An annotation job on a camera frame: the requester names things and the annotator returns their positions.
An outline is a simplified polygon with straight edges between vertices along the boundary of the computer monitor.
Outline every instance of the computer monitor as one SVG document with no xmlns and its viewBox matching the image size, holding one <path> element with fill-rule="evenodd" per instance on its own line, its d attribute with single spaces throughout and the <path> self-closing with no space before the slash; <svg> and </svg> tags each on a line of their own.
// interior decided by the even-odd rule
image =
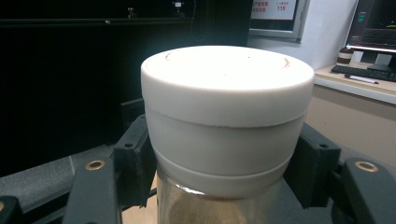
<svg viewBox="0 0 396 224">
<path fill-rule="evenodd" d="M 366 63 L 375 63 L 378 53 L 391 55 L 389 64 L 368 69 L 396 72 L 396 0 L 360 0 L 346 46 L 364 51 Z"/>
</svg>

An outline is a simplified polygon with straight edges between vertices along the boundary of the white plastic cap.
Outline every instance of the white plastic cap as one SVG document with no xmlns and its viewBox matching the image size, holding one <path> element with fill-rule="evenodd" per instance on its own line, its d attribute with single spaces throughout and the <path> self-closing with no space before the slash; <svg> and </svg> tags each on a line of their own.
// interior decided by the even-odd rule
<svg viewBox="0 0 396 224">
<path fill-rule="evenodd" d="M 173 49 L 142 64 L 145 104 L 165 116 L 222 127 L 262 127 L 299 118 L 314 72 L 306 63 L 260 49 Z"/>
</svg>

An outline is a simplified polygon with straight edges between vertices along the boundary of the keyboard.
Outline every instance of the keyboard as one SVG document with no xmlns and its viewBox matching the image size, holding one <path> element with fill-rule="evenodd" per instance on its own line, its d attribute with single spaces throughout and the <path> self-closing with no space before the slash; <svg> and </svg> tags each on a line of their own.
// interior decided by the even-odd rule
<svg viewBox="0 0 396 224">
<path fill-rule="evenodd" d="M 378 80 L 396 82 L 396 73 L 382 72 L 378 70 L 336 65 L 334 68 L 332 68 L 332 72 L 352 75 L 356 77 L 368 77 Z"/>
</svg>

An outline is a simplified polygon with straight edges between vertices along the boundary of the brass insert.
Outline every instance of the brass insert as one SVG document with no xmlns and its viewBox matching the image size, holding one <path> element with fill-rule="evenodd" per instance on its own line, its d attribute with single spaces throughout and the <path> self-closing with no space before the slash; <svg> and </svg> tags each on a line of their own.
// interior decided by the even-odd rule
<svg viewBox="0 0 396 224">
<path fill-rule="evenodd" d="M 85 169 L 89 171 L 95 171 L 101 169 L 104 166 L 105 166 L 104 161 L 91 161 L 85 166 Z"/>
<path fill-rule="evenodd" d="M 367 172 L 377 172 L 378 171 L 378 167 L 376 167 L 374 164 L 368 162 L 368 161 L 356 161 L 355 162 L 356 167 L 358 167 L 359 169 L 363 170 L 363 171 L 367 171 Z"/>
<path fill-rule="evenodd" d="M 0 202 L 0 212 L 3 211 L 3 208 L 4 208 L 4 203 Z"/>
</svg>

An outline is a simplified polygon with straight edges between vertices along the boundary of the clear glass container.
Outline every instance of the clear glass container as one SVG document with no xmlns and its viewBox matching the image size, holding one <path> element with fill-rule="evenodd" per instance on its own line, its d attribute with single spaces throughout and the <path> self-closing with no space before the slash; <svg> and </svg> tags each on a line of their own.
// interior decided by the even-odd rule
<svg viewBox="0 0 396 224">
<path fill-rule="evenodd" d="M 188 189 L 166 175 L 158 165 L 159 224 L 264 224 L 274 207 L 281 181 L 244 198 L 223 198 Z"/>
</svg>

